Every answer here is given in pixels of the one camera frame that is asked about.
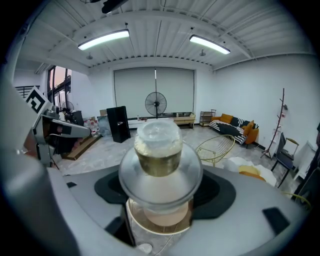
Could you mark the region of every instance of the black speaker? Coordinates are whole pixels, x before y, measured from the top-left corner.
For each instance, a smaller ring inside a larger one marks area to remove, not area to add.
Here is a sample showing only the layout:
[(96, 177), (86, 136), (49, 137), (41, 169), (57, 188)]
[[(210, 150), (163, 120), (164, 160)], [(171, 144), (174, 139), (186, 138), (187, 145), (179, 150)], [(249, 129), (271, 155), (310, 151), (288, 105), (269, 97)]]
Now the black speaker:
[[(316, 168), (305, 182), (299, 192), (299, 196), (307, 199), (313, 207), (320, 199), (320, 167)], [(300, 198), (296, 198), (295, 202), (304, 206), (306, 203)]]
[(107, 108), (106, 113), (108, 115), (113, 141), (122, 143), (131, 138), (126, 107), (118, 106)]
[(82, 117), (82, 113), (80, 110), (72, 112), (74, 119), (77, 121), (77, 124), (80, 126), (84, 126), (84, 119)]

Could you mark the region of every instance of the orange cushion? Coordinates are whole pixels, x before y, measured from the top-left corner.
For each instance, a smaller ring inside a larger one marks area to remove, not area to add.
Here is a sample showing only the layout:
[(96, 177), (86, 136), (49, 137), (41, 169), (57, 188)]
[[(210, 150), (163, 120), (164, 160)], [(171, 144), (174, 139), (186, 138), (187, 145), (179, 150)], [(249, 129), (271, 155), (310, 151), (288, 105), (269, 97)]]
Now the orange cushion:
[(239, 173), (246, 172), (246, 173), (250, 173), (250, 174), (254, 174), (254, 175), (260, 176), (260, 171), (257, 168), (255, 168), (254, 166), (251, 166), (251, 165), (240, 165), (238, 167), (238, 171), (239, 171)]
[(259, 175), (256, 175), (256, 174), (252, 174), (252, 173), (250, 173), (250, 172), (247, 172), (247, 171), (241, 171), (241, 172), (239, 172), (240, 174), (242, 174), (242, 175), (246, 175), (246, 176), (250, 176), (250, 177), (254, 177), (254, 178), (257, 178), (257, 179), (259, 179), (259, 180), (262, 180), (262, 181), (266, 181), (264, 178), (262, 178), (261, 176), (259, 176)]
[(244, 136), (247, 136), (247, 135), (250, 133), (251, 129), (254, 127), (254, 123), (255, 123), (255, 121), (252, 120), (252, 121), (251, 121), (250, 123), (248, 123), (248, 125), (244, 128), (244, 131), (243, 131), (243, 135), (244, 135)]
[(233, 115), (222, 114), (222, 115), (221, 115), (221, 118), (220, 118), (220, 121), (221, 121), (221, 122), (224, 122), (224, 123), (227, 123), (227, 124), (230, 124), (232, 118), (234, 118)]

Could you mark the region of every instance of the cardboard box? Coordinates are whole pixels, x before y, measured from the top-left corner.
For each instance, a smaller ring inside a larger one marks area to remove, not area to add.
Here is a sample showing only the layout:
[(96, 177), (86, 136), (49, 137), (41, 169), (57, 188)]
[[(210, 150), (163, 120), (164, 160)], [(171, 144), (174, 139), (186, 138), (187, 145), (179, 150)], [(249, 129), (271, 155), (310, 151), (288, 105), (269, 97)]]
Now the cardboard box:
[(100, 116), (106, 116), (107, 115), (107, 109), (100, 110)]

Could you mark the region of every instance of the ceiling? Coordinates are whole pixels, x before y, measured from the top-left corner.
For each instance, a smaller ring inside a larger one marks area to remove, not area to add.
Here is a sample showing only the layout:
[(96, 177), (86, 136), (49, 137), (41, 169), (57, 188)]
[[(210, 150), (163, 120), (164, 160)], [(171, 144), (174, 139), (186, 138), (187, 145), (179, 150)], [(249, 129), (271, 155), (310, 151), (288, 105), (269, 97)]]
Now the ceiling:
[[(274, 0), (129, 0), (109, 14), (101, 12), (104, 0), (82, 1), (52, 0), (32, 25), (19, 60), (88, 74), (96, 66), (136, 61), (189, 63), (216, 70), (272, 55), (314, 54), (299, 25)], [(91, 38), (126, 27), (130, 37), (78, 49)], [(192, 43), (193, 34), (231, 53)], [(200, 56), (202, 49), (205, 56)]]
[(38, 61), (19, 58), (16, 62), (15, 69), (24, 71), (36, 71), (39, 68), (40, 64), (41, 63)]

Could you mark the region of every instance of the coat rack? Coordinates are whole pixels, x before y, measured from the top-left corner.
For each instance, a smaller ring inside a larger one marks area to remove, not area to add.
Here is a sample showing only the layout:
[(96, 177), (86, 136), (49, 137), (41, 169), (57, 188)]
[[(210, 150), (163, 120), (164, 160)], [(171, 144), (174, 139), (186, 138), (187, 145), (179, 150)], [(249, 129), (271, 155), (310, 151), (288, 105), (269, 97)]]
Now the coat rack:
[(278, 131), (279, 127), (281, 127), (281, 126), (280, 126), (280, 120), (281, 120), (281, 117), (282, 117), (283, 110), (284, 110), (284, 108), (287, 107), (287, 105), (284, 105), (284, 100), (285, 100), (285, 88), (283, 88), (282, 90), (283, 90), (283, 91), (282, 91), (282, 99), (280, 99), (280, 101), (281, 101), (280, 116), (277, 115), (277, 117), (278, 117), (278, 124), (277, 124), (277, 126), (276, 126), (276, 129), (275, 129), (275, 132), (274, 132), (274, 135), (273, 135), (273, 138), (272, 138), (272, 140), (271, 140), (271, 143), (270, 143), (269, 147), (268, 147), (265, 151), (262, 152), (262, 156), (261, 156), (260, 158), (262, 158), (262, 157), (263, 157), (264, 155), (266, 155), (266, 154), (269, 154), (270, 159), (272, 158), (271, 155), (270, 155), (270, 148), (271, 148), (271, 146), (272, 146), (272, 143), (273, 143), (274, 140), (275, 140), (275, 137), (276, 137), (276, 134), (277, 134), (277, 131)]

